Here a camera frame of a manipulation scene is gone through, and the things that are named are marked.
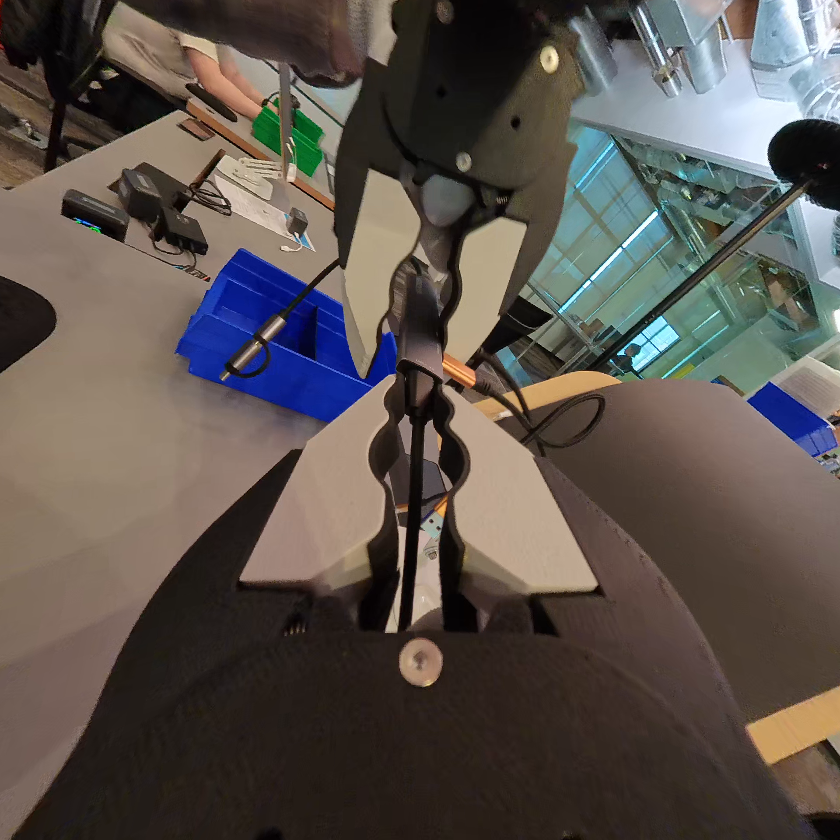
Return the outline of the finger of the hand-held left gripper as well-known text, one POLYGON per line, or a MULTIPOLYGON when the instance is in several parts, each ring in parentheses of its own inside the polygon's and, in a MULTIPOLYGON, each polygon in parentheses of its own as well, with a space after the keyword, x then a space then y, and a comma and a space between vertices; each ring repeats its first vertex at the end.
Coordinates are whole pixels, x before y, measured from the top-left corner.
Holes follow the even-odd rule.
POLYGON ((392 305, 392 279, 417 246, 421 219, 404 186, 369 170, 343 268, 345 335, 360 378, 370 375, 392 305))
POLYGON ((497 217, 468 232, 457 257, 458 301, 450 316, 450 354, 470 358, 500 317, 527 225, 497 217))

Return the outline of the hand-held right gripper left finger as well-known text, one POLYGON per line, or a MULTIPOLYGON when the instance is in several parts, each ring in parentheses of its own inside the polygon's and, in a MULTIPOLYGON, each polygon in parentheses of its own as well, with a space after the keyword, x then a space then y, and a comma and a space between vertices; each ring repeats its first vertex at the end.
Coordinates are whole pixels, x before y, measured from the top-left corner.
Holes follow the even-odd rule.
POLYGON ((305 444, 241 584, 334 595, 360 621, 387 621, 398 530, 385 477, 397 459, 398 384, 378 384, 305 444))

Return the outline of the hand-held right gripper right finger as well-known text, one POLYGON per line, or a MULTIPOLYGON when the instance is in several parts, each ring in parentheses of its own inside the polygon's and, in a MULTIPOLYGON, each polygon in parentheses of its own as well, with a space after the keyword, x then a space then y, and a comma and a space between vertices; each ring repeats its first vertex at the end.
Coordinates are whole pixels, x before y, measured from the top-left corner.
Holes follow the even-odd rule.
POLYGON ((440 388, 440 468, 451 484, 440 536, 445 621, 475 621, 513 598, 597 590, 538 460, 449 386, 440 388))

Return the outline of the small dark grey usb hub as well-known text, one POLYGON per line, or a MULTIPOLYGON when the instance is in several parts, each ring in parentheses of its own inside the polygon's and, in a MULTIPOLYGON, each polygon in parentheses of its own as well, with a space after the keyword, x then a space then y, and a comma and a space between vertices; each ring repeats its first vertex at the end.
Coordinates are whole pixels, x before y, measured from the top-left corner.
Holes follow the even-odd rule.
MULTIPOLYGON (((270 342, 286 326, 289 316, 318 287, 320 282, 339 265, 328 264, 313 281, 307 284, 279 313, 268 318, 252 337, 224 364, 219 375, 221 382, 231 378, 252 379, 264 373, 270 364, 270 342)), ((420 258, 410 257, 402 267, 406 270, 402 293, 402 318, 397 368, 414 364, 439 380, 443 377, 444 351, 440 341, 438 298, 434 284, 420 258)))

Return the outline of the blue plastic bin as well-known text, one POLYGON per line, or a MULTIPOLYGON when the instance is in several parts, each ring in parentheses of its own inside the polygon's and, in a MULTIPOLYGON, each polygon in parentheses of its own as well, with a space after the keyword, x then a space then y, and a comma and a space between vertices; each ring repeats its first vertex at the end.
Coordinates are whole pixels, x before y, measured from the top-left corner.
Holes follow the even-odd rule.
POLYGON ((241 248, 190 317, 175 353, 191 374, 329 423, 396 371, 396 342, 381 337, 370 373, 353 362, 342 304, 241 248))

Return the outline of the person's left forearm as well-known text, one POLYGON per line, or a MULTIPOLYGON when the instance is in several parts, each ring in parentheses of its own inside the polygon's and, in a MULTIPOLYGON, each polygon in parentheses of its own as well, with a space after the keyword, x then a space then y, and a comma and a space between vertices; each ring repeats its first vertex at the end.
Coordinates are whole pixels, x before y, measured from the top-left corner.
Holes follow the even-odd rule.
POLYGON ((157 22, 277 60, 314 87, 346 88, 396 42, 394 1, 129 1, 157 22))

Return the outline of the green box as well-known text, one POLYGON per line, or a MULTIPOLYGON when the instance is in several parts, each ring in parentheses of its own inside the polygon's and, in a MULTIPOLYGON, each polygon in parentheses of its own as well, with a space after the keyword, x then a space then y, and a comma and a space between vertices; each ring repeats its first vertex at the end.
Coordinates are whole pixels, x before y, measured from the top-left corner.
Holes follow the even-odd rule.
MULTIPOLYGON (((280 115, 265 106, 252 123, 252 134, 258 142, 280 153, 280 115)), ((299 108, 291 109, 291 161, 298 172, 313 177, 323 161, 323 130, 299 108)))

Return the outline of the white paper sheet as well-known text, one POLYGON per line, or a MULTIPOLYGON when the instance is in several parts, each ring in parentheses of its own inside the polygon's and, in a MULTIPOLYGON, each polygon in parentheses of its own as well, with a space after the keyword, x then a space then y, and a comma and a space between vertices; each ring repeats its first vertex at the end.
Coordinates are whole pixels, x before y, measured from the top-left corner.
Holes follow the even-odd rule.
POLYGON ((271 192, 270 182, 285 180, 281 164, 249 157, 235 159, 225 155, 216 164, 215 171, 228 180, 258 193, 265 190, 271 192))

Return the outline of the small black device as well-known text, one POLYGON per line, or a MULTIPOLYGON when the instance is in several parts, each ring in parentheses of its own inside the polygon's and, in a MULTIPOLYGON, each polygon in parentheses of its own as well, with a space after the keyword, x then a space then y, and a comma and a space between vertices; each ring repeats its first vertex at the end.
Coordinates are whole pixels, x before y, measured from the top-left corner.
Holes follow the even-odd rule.
POLYGON ((207 254, 208 243, 199 222, 165 197, 148 172, 124 169, 115 186, 117 206, 69 189, 61 199, 60 215, 122 244, 135 221, 145 230, 153 250, 165 256, 207 254))

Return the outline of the small blue desk bin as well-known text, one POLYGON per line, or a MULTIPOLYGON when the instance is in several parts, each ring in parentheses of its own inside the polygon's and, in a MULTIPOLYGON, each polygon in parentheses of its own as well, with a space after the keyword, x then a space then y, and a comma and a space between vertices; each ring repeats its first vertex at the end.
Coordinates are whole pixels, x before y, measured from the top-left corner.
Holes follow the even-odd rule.
POLYGON ((749 396, 747 403, 814 459, 838 446, 830 423, 771 382, 749 396))

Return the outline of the black round-base pole stand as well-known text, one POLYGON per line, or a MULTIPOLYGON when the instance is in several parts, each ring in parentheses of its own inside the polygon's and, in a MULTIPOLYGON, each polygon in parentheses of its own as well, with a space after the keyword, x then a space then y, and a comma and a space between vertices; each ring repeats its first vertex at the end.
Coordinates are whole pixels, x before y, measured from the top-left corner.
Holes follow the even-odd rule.
POLYGON ((824 119, 801 119, 787 123, 768 146, 770 168, 789 189, 773 200, 761 214, 741 227, 722 247, 684 279, 662 301, 621 333, 585 367, 587 372, 605 372, 621 348, 632 343, 654 321, 716 272, 751 239, 784 214, 799 199, 837 211, 839 208, 839 125, 824 119))

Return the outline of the dark cloth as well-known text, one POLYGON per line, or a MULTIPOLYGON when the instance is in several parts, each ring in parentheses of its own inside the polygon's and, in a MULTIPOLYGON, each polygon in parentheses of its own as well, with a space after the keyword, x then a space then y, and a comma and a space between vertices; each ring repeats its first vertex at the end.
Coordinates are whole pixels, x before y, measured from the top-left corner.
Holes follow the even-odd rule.
POLYGON ((56 310, 46 298, 2 276, 1 372, 45 342, 56 324, 56 310))

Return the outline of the silver ceiling duct pipes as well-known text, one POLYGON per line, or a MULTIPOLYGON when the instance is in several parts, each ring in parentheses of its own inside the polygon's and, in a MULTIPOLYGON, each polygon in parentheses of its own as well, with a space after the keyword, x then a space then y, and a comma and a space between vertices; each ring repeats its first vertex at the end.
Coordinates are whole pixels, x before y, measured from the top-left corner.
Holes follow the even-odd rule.
POLYGON ((760 98, 795 99, 793 78, 838 56, 838 2, 580 2, 568 27, 587 92, 608 89, 617 75, 612 42, 635 35, 654 84, 676 98, 683 80, 698 95, 728 74, 727 43, 749 42, 749 69, 760 98))

